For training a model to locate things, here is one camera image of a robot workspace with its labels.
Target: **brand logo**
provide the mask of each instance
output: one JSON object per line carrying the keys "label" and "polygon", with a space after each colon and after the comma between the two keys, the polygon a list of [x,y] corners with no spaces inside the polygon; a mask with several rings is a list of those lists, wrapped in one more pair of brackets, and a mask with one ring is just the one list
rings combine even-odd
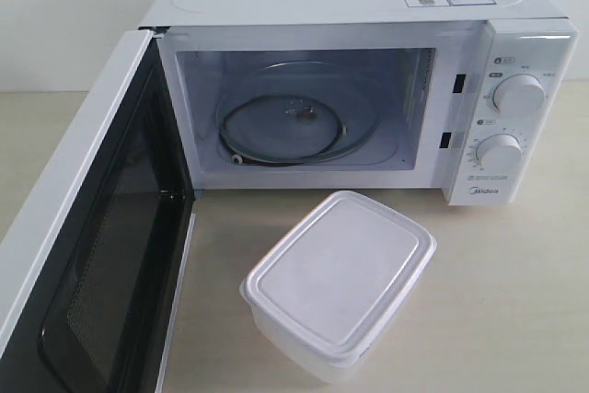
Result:
{"label": "brand logo", "polygon": [[480,188],[478,186],[474,186],[470,188],[469,191],[470,195],[480,195],[482,193],[499,193],[498,189],[489,189],[489,188]]}

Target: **timer knob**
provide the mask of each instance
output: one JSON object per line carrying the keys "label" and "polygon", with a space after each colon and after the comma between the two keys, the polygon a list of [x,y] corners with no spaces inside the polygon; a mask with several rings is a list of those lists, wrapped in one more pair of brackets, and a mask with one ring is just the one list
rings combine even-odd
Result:
{"label": "timer knob", "polygon": [[524,153],[515,137],[500,133],[483,140],[477,146],[475,156],[485,169],[507,172],[519,165]]}
{"label": "timer knob", "polygon": [[522,117],[542,108],[546,92],[537,78],[528,74],[504,80],[495,89],[493,105],[505,117]]}

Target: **open microwave door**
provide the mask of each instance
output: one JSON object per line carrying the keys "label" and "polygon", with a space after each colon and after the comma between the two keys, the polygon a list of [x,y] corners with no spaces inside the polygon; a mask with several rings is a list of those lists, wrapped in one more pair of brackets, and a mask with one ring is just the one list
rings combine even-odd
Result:
{"label": "open microwave door", "polygon": [[192,201],[153,32],[127,32],[0,245],[0,390],[153,392]]}

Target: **white lid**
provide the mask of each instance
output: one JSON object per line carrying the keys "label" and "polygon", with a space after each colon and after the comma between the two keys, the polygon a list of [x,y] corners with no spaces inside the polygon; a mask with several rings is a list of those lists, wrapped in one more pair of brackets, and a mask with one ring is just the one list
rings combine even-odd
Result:
{"label": "white lid", "polygon": [[435,246],[406,216],[339,191],[251,271],[244,297],[330,364],[350,366],[388,323]]}

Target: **beige countertop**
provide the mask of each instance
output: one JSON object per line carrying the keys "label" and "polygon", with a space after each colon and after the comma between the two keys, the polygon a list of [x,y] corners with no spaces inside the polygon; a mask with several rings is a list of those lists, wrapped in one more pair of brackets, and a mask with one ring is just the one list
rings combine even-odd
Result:
{"label": "beige countertop", "polygon": [[[0,237],[83,94],[0,95]],[[256,330],[238,285],[328,191],[207,191],[164,385],[192,392],[584,392],[589,388],[589,83],[560,92],[515,202],[366,191],[438,249],[351,382],[325,386]]]}

